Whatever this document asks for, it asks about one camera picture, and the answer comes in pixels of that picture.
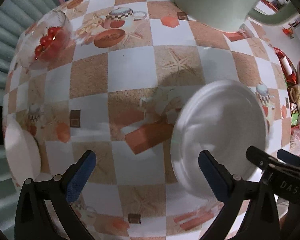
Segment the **glass bowl of tomatoes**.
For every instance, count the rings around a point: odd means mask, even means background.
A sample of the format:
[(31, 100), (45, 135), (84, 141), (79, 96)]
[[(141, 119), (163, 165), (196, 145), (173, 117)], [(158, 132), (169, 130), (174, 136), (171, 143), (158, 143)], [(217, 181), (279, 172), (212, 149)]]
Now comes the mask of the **glass bowl of tomatoes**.
[(48, 67), (67, 47), (71, 34), (72, 26), (64, 12), (48, 12), (25, 32), (16, 52), (16, 63), (28, 70)]

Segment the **green square plate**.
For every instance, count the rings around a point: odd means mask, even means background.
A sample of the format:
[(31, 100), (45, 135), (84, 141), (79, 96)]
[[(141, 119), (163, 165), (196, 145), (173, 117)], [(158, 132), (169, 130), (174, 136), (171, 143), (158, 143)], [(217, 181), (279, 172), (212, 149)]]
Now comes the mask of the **green square plate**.
[(177, 7), (202, 24), (235, 33), (250, 17), (266, 25), (282, 25), (298, 14), (292, 3), (272, 15), (255, 10), (260, 0), (174, 0)]

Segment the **white bowl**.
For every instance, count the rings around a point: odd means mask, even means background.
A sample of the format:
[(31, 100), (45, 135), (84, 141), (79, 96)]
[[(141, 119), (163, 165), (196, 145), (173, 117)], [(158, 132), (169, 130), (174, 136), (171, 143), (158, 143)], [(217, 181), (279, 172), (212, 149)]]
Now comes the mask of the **white bowl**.
[(249, 146), (265, 150), (268, 128), (256, 95), (242, 83), (219, 80), (199, 89), (183, 106), (171, 139), (171, 163), (178, 183), (191, 195), (214, 197), (198, 157), (208, 150), (231, 174), (258, 181), (261, 172), (246, 159)]
[(13, 178), (21, 186), (28, 178), (35, 180), (41, 172), (41, 158), (35, 138), (12, 120), (5, 133), (6, 158)]

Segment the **checkered patterned tablecloth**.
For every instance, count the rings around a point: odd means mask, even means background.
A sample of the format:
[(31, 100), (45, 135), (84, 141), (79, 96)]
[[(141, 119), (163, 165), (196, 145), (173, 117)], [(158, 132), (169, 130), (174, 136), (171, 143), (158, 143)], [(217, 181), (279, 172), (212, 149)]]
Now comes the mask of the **checkered patterned tablecloth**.
[(96, 153), (73, 208), (97, 238), (198, 239), (209, 227), (221, 205), (188, 194), (170, 159), (177, 115), (207, 82), (268, 88), (267, 152), (289, 149), (286, 82), (255, 20), (245, 22), (248, 38), (232, 41), (172, 0), (73, 0), (61, 10), (77, 41), (46, 69), (11, 63), (3, 117), (35, 137), (43, 179)]

